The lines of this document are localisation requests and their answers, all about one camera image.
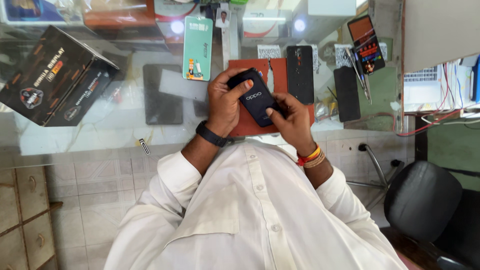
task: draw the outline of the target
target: black box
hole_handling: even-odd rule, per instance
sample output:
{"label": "black box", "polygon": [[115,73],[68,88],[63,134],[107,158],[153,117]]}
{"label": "black box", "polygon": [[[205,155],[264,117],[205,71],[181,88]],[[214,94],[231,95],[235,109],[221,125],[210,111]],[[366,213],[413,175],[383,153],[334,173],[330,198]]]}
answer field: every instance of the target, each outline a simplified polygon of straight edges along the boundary
{"label": "black box", "polygon": [[76,126],[118,70],[51,25],[0,91],[0,102],[41,126]]}

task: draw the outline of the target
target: tiled floor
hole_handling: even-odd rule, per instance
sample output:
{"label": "tiled floor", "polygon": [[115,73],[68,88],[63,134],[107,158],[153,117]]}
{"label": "tiled floor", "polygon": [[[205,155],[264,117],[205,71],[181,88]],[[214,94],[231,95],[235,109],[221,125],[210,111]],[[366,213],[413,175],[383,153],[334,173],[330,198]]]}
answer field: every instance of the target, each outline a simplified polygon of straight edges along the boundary
{"label": "tiled floor", "polygon": [[[387,178],[394,171],[391,160],[410,163],[414,158],[413,139],[400,138],[391,132],[339,130],[315,132],[313,137],[330,162],[341,169],[350,181],[368,183],[378,180],[367,153],[358,151],[360,143],[371,146]],[[296,156],[295,148],[280,135],[253,138],[278,145]],[[49,199],[64,203],[52,214],[61,270],[103,269],[121,219],[156,174],[159,158],[153,156],[46,167]],[[376,192],[358,186],[351,186],[351,189],[364,204]],[[380,227],[388,226],[383,204],[374,207],[371,214]]]}

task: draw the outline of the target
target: qr code sticker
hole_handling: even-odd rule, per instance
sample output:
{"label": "qr code sticker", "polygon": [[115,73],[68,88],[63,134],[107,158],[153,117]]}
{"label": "qr code sticker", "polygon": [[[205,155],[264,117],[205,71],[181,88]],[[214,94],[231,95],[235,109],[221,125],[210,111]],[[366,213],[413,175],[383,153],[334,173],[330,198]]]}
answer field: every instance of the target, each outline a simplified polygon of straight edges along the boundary
{"label": "qr code sticker", "polygon": [[[384,61],[387,61],[387,44],[384,42],[379,42],[380,51],[384,57]],[[350,50],[350,54],[353,56],[353,46],[350,44],[335,44],[335,60],[336,68],[341,68],[343,66],[353,67],[352,62],[348,58],[347,51]]]}
{"label": "qr code sticker", "polygon": [[312,48],[313,70],[318,70],[318,47],[315,44],[297,44],[297,46],[310,46]]}
{"label": "qr code sticker", "polygon": [[258,59],[281,58],[279,45],[257,45]]}

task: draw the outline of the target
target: fingernail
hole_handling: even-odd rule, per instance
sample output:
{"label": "fingernail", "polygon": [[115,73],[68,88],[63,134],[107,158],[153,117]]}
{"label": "fingernail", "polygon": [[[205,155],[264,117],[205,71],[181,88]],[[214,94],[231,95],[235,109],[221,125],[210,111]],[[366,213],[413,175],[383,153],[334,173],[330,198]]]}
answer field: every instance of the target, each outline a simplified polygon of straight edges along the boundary
{"label": "fingernail", "polygon": [[252,80],[247,80],[247,81],[245,81],[245,86],[246,86],[247,88],[252,87],[252,86],[253,86],[253,81],[252,81]]}

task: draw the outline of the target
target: laptop keyboard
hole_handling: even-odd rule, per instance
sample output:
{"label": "laptop keyboard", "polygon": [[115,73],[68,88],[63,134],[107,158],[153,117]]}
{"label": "laptop keyboard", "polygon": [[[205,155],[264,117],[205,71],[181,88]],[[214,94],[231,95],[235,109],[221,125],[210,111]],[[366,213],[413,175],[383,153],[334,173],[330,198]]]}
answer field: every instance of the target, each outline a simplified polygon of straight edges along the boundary
{"label": "laptop keyboard", "polygon": [[425,68],[412,73],[405,73],[403,75],[404,82],[428,82],[437,80],[438,66]]}

